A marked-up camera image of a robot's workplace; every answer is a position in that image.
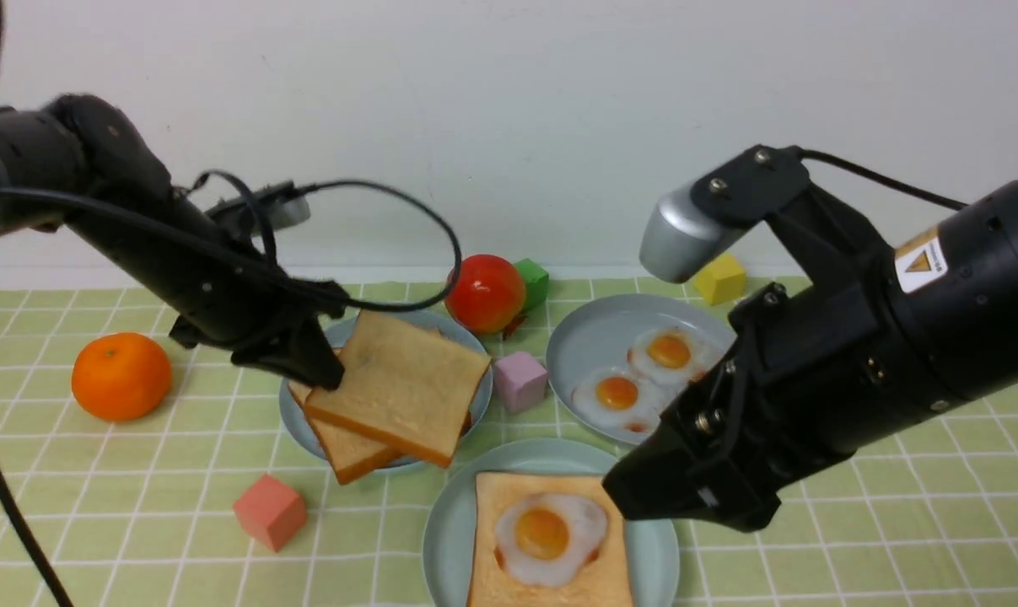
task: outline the fake egg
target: fake egg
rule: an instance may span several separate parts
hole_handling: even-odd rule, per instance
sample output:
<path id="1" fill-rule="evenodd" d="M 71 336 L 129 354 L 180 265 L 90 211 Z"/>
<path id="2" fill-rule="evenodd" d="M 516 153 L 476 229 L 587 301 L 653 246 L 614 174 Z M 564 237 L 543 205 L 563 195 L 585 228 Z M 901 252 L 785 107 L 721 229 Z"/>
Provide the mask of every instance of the fake egg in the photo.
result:
<path id="1" fill-rule="evenodd" d="M 640 334 L 628 349 L 627 357 L 634 370 L 664 388 L 683 387 L 697 380 L 716 361 L 708 342 L 680 326 Z"/>
<path id="2" fill-rule="evenodd" d="M 607 526 L 606 511 L 592 499 L 534 493 L 498 518 L 498 560 L 520 584 L 563 587 L 598 557 Z"/>
<path id="3" fill-rule="evenodd" d="M 595 370 L 573 390 L 573 407 L 602 428 L 651 433 L 670 397 L 646 377 L 630 370 Z"/>

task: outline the warning label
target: warning label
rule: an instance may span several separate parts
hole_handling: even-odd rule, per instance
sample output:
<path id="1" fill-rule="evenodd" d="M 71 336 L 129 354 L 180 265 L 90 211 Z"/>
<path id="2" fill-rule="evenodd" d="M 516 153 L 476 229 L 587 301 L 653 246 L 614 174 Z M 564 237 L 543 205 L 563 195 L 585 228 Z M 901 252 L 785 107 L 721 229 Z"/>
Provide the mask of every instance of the warning label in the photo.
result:
<path id="1" fill-rule="evenodd" d="M 895 274 L 902 291 L 914 292 L 947 273 L 947 259 L 936 227 L 910 238 L 895 250 Z"/>

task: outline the tomato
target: tomato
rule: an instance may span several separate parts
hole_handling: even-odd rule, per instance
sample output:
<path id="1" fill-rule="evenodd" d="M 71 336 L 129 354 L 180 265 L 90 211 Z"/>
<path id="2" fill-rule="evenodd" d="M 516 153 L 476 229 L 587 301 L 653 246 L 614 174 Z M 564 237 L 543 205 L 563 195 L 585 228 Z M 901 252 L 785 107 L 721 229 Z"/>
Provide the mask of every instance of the tomato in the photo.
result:
<path id="1" fill-rule="evenodd" d="M 445 307 L 470 333 L 490 335 L 509 326 L 523 310 L 525 296 L 527 287 L 516 266 L 497 255 L 471 255 L 460 265 L 460 281 Z"/>

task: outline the green block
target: green block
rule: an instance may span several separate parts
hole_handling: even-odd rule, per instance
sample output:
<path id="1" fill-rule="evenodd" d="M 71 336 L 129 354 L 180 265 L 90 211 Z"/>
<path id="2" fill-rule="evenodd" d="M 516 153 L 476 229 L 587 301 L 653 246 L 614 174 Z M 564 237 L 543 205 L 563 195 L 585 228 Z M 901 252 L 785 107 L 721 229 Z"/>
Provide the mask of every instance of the green block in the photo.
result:
<path id="1" fill-rule="evenodd" d="M 527 287 L 527 296 L 523 299 L 523 311 L 543 305 L 547 300 L 550 292 L 550 274 L 543 269 L 543 266 L 531 262 L 530 259 L 520 259 L 515 264 L 517 272 L 523 277 L 523 284 Z"/>

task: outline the table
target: table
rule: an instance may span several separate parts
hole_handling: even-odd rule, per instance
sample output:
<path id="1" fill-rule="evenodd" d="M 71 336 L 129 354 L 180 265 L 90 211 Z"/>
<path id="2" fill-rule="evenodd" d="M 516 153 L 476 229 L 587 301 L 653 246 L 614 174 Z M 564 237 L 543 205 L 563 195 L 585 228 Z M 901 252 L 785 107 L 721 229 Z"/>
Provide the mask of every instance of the table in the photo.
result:
<path id="1" fill-rule="evenodd" d="M 805 287 L 800 277 L 779 280 Z M 347 285 L 383 300 L 438 288 Z M 553 281 L 544 311 L 508 341 L 485 343 L 492 354 L 541 356 L 570 311 L 636 291 L 704 306 L 692 287 L 647 277 Z M 721 318 L 730 307 L 704 306 Z M 282 432 L 278 378 L 234 369 L 219 350 L 178 348 L 166 338 L 173 321 L 142 289 L 0 291 L 0 460 L 77 606 L 425 605 L 420 536 L 460 464 L 519 438 L 623 453 L 552 396 L 511 418 L 495 400 L 449 472 L 425 466 L 339 487 Z M 69 373 L 90 339 L 119 330 L 157 338 L 176 377 L 165 406 L 112 427 L 72 402 Z M 230 511 L 263 473 L 295 487 L 309 508 L 307 527 L 278 554 L 254 545 Z M 782 497 L 760 534 L 677 522 L 679 605 L 1018 607 L 1018 385 Z M 0 606 L 32 605 L 54 603 L 0 511 Z"/>

